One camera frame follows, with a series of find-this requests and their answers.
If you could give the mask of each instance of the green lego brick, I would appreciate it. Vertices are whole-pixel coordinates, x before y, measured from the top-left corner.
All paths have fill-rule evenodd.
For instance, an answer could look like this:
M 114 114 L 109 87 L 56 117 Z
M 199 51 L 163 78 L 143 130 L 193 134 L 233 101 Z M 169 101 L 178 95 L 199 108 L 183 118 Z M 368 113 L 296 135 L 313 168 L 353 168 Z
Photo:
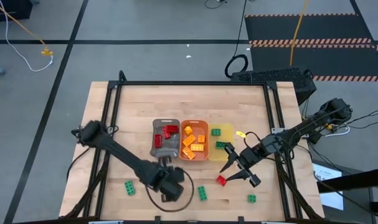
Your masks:
M 217 149 L 225 149 L 225 146 L 226 146 L 226 142 L 216 142 L 216 148 Z
M 133 187 L 132 180 L 125 182 L 125 189 L 129 196 L 132 196 L 136 193 L 135 188 Z
M 201 202 L 206 201 L 208 198 L 207 198 L 205 187 L 204 186 L 200 186 L 197 189 L 199 190 L 200 201 Z
M 255 202 L 257 202 L 257 196 L 255 196 L 255 195 L 248 195 L 248 202 L 249 203 L 255 203 Z
M 212 129 L 211 135 L 212 136 L 220 136 L 220 129 Z

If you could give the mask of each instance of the black floor mat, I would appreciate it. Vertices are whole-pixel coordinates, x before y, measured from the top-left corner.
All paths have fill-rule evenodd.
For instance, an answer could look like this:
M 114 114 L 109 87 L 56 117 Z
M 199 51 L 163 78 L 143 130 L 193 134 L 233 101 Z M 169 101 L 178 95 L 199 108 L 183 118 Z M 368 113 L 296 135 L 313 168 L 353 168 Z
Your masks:
M 289 45 L 252 47 L 253 69 L 289 66 L 290 50 Z M 310 69 L 314 80 L 378 81 L 378 54 L 371 45 L 296 45 L 293 66 Z
M 246 16 L 248 39 L 290 40 L 294 36 L 299 18 L 299 15 Z M 335 43 L 320 44 L 365 44 L 371 38 L 356 14 L 304 15 L 297 35 L 297 39 L 341 39 L 340 42 L 335 40 Z

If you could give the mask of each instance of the yellow tag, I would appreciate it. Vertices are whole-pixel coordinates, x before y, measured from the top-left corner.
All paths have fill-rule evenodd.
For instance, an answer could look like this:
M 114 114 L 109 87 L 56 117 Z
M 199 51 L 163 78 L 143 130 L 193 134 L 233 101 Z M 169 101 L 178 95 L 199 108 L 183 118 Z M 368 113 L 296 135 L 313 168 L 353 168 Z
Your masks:
M 236 131 L 236 135 L 245 138 L 245 134 L 243 132 L 241 132 L 241 131 Z

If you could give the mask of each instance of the wooden tabletop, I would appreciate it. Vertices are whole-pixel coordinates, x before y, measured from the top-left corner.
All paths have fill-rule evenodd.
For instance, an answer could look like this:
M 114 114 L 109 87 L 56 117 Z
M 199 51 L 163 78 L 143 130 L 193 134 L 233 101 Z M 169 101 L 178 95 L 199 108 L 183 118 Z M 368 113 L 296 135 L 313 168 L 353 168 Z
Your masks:
M 93 82 L 90 88 L 82 125 L 90 120 L 101 120 L 106 95 L 107 82 Z M 287 128 L 301 122 L 300 111 L 292 83 L 278 83 L 281 109 Z M 272 108 L 274 100 L 270 91 Z M 111 108 L 107 120 L 111 118 Z M 126 147 L 141 159 L 156 161 L 149 152 L 152 145 L 152 122 L 158 118 L 201 119 L 208 123 L 229 123 L 234 131 L 254 131 L 261 138 L 270 134 L 263 88 L 261 86 L 123 86 L 116 125 L 119 131 L 115 141 Z M 249 145 L 257 140 L 247 138 Z M 306 141 L 300 145 L 308 148 Z M 245 148 L 243 138 L 234 136 L 237 152 Z M 74 158 L 85 148 L 77 145 Z M 313 177 L 312 162 L 308 152 L 296 147 L 293 167 L 299 191 L 316 213 L 324 216 L 316 181 Z M 83 156 L 73 166 L 65 189 L 60 215 L 65 215 L 78 202 L 88 187 L 94 150 Z M 202 220 L 235 221 L 244 216 L 246 221 L 282 221 L 284 220 L 276 166 L 273 161 L 262 160 L 251 168 L 262 183 L 253 188 L 248 181 L 233 180 L 226 186 L 219 185 L 215 179 L 219 175 L 223 162 L 184 161 L 176 158 L 172 165 L 182 167 L 194 179 L 194 198 L 188 208 L 181 212 L 166 213 L 158 210 L 149 200 L 144 185 L 139 182 L 133 171 L 118 159 L 111 157 L 105 191 L 102 219 L 105 220 L 154 220 L 160 215 L 162 220 Z M 228 177 L 238 170 L 231 166 L 222 175 Z M 134 196 L 128 196 L 124 183 L 132 180 L 136 189 Z M 191 194 L 191 185 L 186 178 L 182 183 L 184 192 L 177 202 L 161 203 L 160 193 L 151 192 L 154 200 L 163 208 L 180 208 L 186 204 Z M 197 187 L 206 188 L 208 200 L 200 202 Z M 255 194 L 256 203 L 248 203 L 247 195 Z M 291 216 L 295 217 L 292 197 L 288 190 Z M 94 193 L 91 214 L 97 193 Z

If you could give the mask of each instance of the toy block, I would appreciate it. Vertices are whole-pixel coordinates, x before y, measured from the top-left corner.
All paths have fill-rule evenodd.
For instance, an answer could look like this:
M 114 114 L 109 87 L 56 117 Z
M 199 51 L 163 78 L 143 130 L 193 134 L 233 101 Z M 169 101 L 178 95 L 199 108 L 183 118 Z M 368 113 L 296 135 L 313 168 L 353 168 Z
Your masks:
M 136 193 L 132 180 L 125 182 L 125 189 L 129 196 L 132 196 Z
M 199 143 L 204 143 L 206 141 L 206 136 L 199 136 Z
M 206 194 L 206 188 L 204 186 L 200 186 L 197 189 L 199 191 L 200 201 L 206 201 L 208 199 Z
M 255 203 L 255 202 L 257 202 L 257 196 L 255 196 L 255 195 L 248 195 L 248 202 L 249 203 Z
M 226 142 L 216 142 L 216 148 L 217 149 L 225 149 Z
M 166 131 L 165 127 L 163 127 L 163 133 L 164 133 L 164 139 L 169 139 L 171 137 L 171 134 Z
M 203 144 L 191 144 L 190 150 L 202 152 L 204 150 L 204 145 Z
M 178 133 L 179 132 L 179 128 L 176 125 L 167 125 L 167 126 L 165 126 L 165 129 L 170 134 L 174 134 L 174 133 Z
M 212 136 L 220 136 L 220 129 L 212 129 L 211 135 Z
M 155 134 L 154 135 L 154 146 L 156 148 L 159 148 L 159 147 L 161 147 L 163 145 L 162 141 L 163 141 L 163 138 L 161 137 L 160 134 Z
M 196 137 L 194 137 L 194 135 L 191 134 L 189 137 L 183 140 L 183 144 L 187 147 L 190 144 L 192 144 L 195 140 L 196 140 Z
M 189 135 L 189 134 L 192 134 L 192 133 L 193 133 L 193 129 L 191 129 L 191 127 L 190 127 L 190 126 L 187 126 L 187 127 L 185 127 L 185 128 L 184 128 L 184 131 L 186 132 L 186 134 L 187 134 L 187 135 Z
M 189 159 L 193 159 L 196 155 L 188 148 L 188 147 L 185 147 L 182 152 L 189 158 Z
M 225 184 L 226 184 L 226 179 L 224 177 L 222 177 L 221 175 L 218 176 L 218 178 L 216 178 L 216 182 L 218 182 L 220 185 L 224 186 L 225 187 Z

